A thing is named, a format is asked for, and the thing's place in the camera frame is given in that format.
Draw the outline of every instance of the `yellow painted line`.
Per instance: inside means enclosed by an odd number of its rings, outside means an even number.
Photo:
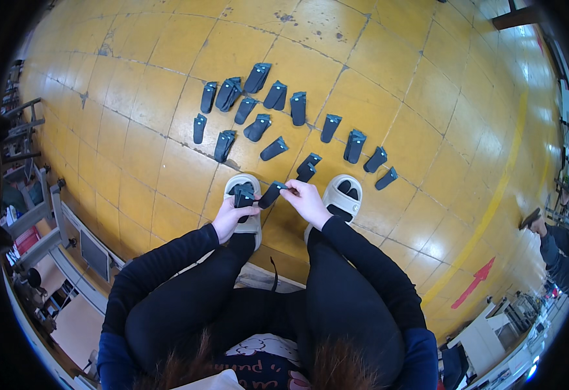
[[[503,193],[505,192],[506,187],[508,186],[508,182],[510,181],[510,172],[514,168],[514,164],[516,163],[516,158],[518,156],[518,148],[523,140],[523,130],[525,129],[525,117],[527,114],[527,95],[529,90],[523,92],[520,96],[520,103],[518,106],[518,121],[516,122],[516,128],[514,129],[514,138],[512,139],[512,147],[510,148],[510,155],[508,156],[508,160],[505,163],[505,168],[503,169],[503,175],[501,176],[501,180],[497,185],[497,189],[495,190],[494,195],[492,196],[492,200],[486,209],[486,212],[483,215],[482,221],[477,225],[475,228],[475,232],[473,233],[473,237],[468,240],[467,244],[460,252],[460,255],[455,259],[453,264],[449,267],[447,272],[430,288],[430,290],[425,294],[421,301],[421,307],[424,308],[442,289],[447,285],[449,280],[452,276],[458,272],[458,269],[464,264],[467,260],[468,255],[471,254],[473,248],[477,242],[482,238],[483,232],[486,231],[492,217],[497,212],[497,208],[501,203],[501,199],[503,198]]]

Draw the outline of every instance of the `black pants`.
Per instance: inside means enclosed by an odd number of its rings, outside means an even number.
[[[540,241],[540,254],[555,284],[569,294],[569,231],[551,225],[546,225],[546,230],[547,235]]]
[[[378,292],[318,230],[313,229],[308,240],[311,268],[306,290],[279,294],[234,289],[253,249],[253,235],[235,234],[228,246],[220,246],[131,310],[125,336],[142,367],[155,371],[171,346],[191,359],[208,326],[214,355],[254,334],[269,332],[295,341],[300,360],[312,375],[315,347],[328,338],[341,338],[361,352],[367,365],[378,369],[380,385],[395,379],[404,361],[398,326]]]

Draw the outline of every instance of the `red sign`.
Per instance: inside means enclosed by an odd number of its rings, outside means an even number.
[[[451,305],[452,309],[457,309],[460,307],[460,305],[468,298],[469,295],[471,295],[471,293],[473,291],[475,291],[475,289],[477,288],[477,285],[479,285],[480,283],[482,283],[484,280],[486,280],[486,278],[488,277],[488,274],[490,273],[490,269],[492,268],[492,263],[495,262],[495,258],[493,257],[492,259],[490,259],[490,261],[482,267],[482,269],[480,269],[479,271],[477,271],[475,273],[475,275],[473,275],[475,277],[475,280],[473,280],[473,283],[471,283],[466,291],[464,291],[462,293],[462,295],[460,295],[460,298],[458,298],[457,301],[453,302],[453,305]]]

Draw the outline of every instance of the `yellow tiled floor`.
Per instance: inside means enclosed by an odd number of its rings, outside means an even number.
[[[21,78],[23,100],[41,96],[36,133],[65,202],[115,252],[131,258],[215,218],[226,181],[243,171],[263,190],[284,182],[310,152],[323,157],[311,183],[337,174],[364,189],[354,228],[411,277],[429,328],[442,338],[485,295],[536,290],[538,241],[516,229],[542,206],[559,169],[555,80],[532,26],[498,32],[489,19],[505,0],[63,0],[39,23]],[[308,95],[307,125],[265,110],[258,143],[234,124],[236,107],[208,117],[195,145],[202,87],[245,78],[273,63],[280,80]],[[343,117],[329,144],[327,113]],[[352,128],[363,153],[383,145],[374,174],[343,160]],[[211,155],[218,132],[238,135],[227,165]],[[290,150],[263,162],[276,136]],[[375,181],[394,166],[399,179]],[[304,221],[283,199],[262,214],[263,245],[251,259],[305,282]],[[450,306],[492,257],[490,277]]]

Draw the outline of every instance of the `black sock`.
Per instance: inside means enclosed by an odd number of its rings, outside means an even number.
[[[344,182],[339,184],[337,189],[343,192],[351,199],[358,200],[358,191],[355,188],[351,187],[352,183],[350,183],[349,180],[345,180]],[[340,216],[341,218],[343,218],[345,222],[350,222],[352,219],[354,219],[354,217],[350,213],[346,212],[342,208],[336,207],[335,205],[328,205],[327,211],[329,211],[331,214]]]

